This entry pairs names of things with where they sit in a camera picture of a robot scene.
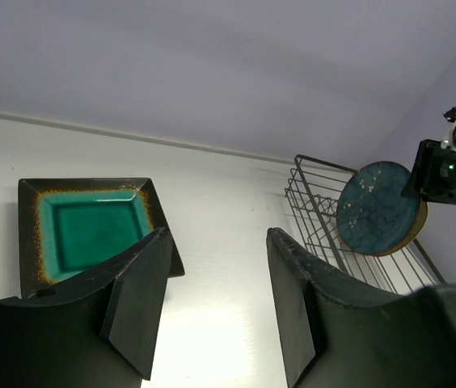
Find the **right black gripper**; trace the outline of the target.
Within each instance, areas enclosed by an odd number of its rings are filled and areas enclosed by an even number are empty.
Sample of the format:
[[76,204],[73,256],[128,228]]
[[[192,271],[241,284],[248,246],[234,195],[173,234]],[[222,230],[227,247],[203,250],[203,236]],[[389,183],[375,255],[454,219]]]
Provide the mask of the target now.
[[401,195],[456,205],[456,150],[443,149],[438,141],[422,141]]

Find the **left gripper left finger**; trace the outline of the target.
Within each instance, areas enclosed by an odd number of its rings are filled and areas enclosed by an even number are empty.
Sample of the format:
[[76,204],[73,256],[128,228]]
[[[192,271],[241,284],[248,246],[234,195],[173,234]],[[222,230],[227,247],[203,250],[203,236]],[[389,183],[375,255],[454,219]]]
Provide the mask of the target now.
[[150,378],[171,232],[30,297],[0,300],[0,387],[139,387]]

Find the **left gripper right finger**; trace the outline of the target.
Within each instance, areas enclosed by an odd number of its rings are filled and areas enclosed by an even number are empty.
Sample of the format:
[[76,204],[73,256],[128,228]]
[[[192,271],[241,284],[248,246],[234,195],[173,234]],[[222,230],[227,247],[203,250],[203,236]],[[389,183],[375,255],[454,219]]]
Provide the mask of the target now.
[[267,250],[288,386],[456,387],[456,285],[390,293],[279,228]]

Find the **dark patterned round plate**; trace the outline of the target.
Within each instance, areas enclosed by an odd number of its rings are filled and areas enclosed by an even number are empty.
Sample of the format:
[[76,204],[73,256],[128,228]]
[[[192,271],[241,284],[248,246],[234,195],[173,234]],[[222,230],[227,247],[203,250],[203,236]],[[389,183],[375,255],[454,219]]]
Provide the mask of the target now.
[[374,162],[344,186],[336,208],[340,240],[351,251],[377,256],[399,243],[411,229],[419,198],[401,195],[410,171],[397,162]]

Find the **teal square plate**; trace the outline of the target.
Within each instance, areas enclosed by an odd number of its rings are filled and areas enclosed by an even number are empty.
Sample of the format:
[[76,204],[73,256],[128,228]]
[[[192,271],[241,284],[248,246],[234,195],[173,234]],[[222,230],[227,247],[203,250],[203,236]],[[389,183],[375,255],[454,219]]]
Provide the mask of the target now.
[[169,226],[149,178],[20,179],[18,225],[22,297]]

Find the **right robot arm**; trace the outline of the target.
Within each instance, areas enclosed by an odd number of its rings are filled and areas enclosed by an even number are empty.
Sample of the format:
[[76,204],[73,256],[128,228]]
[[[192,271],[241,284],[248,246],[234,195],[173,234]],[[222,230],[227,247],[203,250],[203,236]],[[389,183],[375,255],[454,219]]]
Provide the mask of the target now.
[[456,205],[456,106],[444,117],[450,126],[446,135],[440,141],[420,142],[402,196]]

